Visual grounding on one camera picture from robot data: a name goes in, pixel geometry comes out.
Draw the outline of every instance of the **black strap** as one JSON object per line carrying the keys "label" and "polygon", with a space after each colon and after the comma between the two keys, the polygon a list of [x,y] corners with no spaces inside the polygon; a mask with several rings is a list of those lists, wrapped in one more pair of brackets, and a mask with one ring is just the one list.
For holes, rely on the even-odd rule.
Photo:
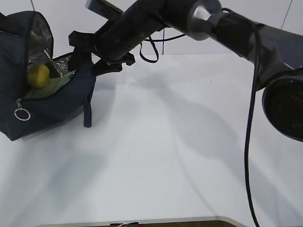
{"label": "black strap", "polygon": [[153,39],[152,39],[150,36],[149,36],[149,42],[151,42],[151,45],[152,45],[152,47],[153,47],[153,49],[154,49],[154,51],[155,51],[155,53],[156,53],[157,60],[150,60],[150,59],[147,59],[147,58],[144,57],[144,55],[142,54],[142,47],[143,47],[142,43],[140,43],[140,45],[141,45],[141,48],[140,48],[140,57],[141,57],[144,61],[146,61],[146,62],[148,62],[148,63],[157,63],[158,60],[159,60],[159,52],[158,52],[158,50],[157,50],[157,47],[156,47],[155,42],[153,41]]}
{"label": "black strap", "polygon": [[91,99],[93,97],[94,88],[92,88],[89,96],[83,102],[83,111],[84,111],[84,127],[91,128],[92,126],[92,110],[91,110]]}
{"label": "black strap", "polygon": [[0,32],[5,32],[11,35],[23,35],[24,29],[20,25],[13,23],[6,16],[0,13]]}

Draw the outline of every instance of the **yellow fruit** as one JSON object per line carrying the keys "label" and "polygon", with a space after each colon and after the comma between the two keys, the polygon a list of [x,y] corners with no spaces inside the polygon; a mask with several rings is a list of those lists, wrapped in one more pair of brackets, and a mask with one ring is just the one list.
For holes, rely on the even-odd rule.
{"label": "yellow fruit", "polygon": [[49,81],[49,69],[45,65],[33,66],[27,74],[27,83],[34,88],[44,88]]}

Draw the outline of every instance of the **black clamp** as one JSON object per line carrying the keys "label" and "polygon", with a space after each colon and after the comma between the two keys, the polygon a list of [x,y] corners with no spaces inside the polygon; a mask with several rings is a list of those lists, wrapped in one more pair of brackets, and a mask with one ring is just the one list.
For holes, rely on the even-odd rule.
{"label": "black clamp", "polygon": [[121,72],[123,63],[126,63],[128,66],[135,63],[134,56],[131,53],[126,54],[117,61],[107,60],[101,51],[96,49],[94,41],[95,34],[73,31],[69,35],[70,46],[75,47],[68,63],[70,71],[75,70],[79,65],[87,61],[91,61],[91,53],[101,58],[92,68],[93,76],[100,76],[110,72]]}

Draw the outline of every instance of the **white table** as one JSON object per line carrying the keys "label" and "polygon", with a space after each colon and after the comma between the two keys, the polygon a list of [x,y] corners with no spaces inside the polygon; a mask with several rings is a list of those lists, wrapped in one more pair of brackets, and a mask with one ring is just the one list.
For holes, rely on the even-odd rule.
{"label": "white table", "polygon": [[[0,226],[227,220],[253,226],[243,146],[253,65],[232,53],[137,58],[98,78],[83,116],[10,142],[0,135]],[[266,120],[250,149],[262,227],[303,225],[303,143]]]}

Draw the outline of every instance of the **white wall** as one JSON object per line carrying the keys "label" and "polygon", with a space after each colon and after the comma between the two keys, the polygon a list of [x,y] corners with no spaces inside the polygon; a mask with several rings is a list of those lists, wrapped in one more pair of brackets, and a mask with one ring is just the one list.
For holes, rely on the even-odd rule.
{"label": "white wall", "polygon": [[302,0],[293,0],[291,7],[285,23],[283,25],[283,30],[303,35],[303,1]]}

